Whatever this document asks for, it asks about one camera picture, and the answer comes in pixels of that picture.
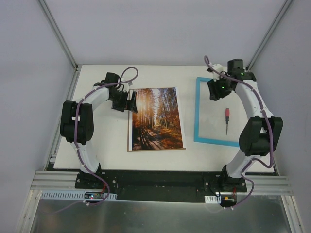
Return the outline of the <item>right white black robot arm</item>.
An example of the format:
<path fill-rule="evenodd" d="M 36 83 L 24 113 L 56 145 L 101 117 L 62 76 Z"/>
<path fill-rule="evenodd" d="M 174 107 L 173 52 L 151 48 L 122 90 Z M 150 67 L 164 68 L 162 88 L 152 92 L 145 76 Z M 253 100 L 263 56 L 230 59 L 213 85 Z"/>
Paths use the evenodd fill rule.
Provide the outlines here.
<path fill-rule="evenodd" d="M 245 173 L 254 162 L 272 168 L 283 128 L 283 120 L 275 117 L 264 103 L 253 72 L 246 71 L 242 59 L 227 63 L 227 71 L 220 64 L 212 64 L 204 57 L 212 80 L 207 85 L 210 100 L 218 101 L 235 92 L 246 111 L 248 121 L 239 137 L 239 151 L 230 163 L 224 165 L 216 181 L 217 192 L 245 192 Z"/>

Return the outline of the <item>red handled screwdriver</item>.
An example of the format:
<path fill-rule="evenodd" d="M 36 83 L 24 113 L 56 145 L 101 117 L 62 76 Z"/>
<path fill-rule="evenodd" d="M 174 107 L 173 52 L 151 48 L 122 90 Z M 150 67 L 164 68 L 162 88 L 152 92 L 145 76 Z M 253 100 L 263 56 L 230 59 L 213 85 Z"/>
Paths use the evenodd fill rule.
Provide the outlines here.
<path fill-rule="evenodd" d="M 230 118 L 230 109 L 225 109 L 225 123 L 226 123 L 226 134 L 228 134 L 228 124 L 229 124 L 229 118 Z"/>

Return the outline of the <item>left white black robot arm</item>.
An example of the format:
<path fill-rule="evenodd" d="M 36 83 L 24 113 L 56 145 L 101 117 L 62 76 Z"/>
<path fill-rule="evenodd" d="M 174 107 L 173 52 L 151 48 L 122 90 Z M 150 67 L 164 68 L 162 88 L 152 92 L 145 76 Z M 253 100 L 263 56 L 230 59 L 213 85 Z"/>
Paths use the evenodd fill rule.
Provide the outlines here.
<path fill-rule="evenodd" d="M 97 189 L 107 185 L 91 141 L 94 134 L 93 112 L 101 104 L 111 101 L 113 110 L 137 113 L 136 91 L 125 90 L 125 86 L 137 77 L 125 81 L 123 76 L 108 72 L 105 79 L 95 83 L 83 97 L 63 103 L 60 134 L 72 145 L 80 162 L 76 188 L 86 185 Z"/>

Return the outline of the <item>blue wooden picture frame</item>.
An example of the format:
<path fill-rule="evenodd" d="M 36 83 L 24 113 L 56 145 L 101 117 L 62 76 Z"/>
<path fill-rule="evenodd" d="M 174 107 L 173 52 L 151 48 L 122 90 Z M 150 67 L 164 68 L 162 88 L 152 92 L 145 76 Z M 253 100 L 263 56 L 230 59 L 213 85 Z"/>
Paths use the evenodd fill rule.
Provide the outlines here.
<path fill-rule="evenodd" d="M 200 116 L 200 86 L 201 83 L 207 83 L 211 78 L 197 77 L 195 86 L 195 115 L 194 115 L 194 142 L 206 143 L 221 146 L 239 147 L 238 142 L 224 141 L 219 139 L 203 138 L 199 136 L 199 116 Z"/>

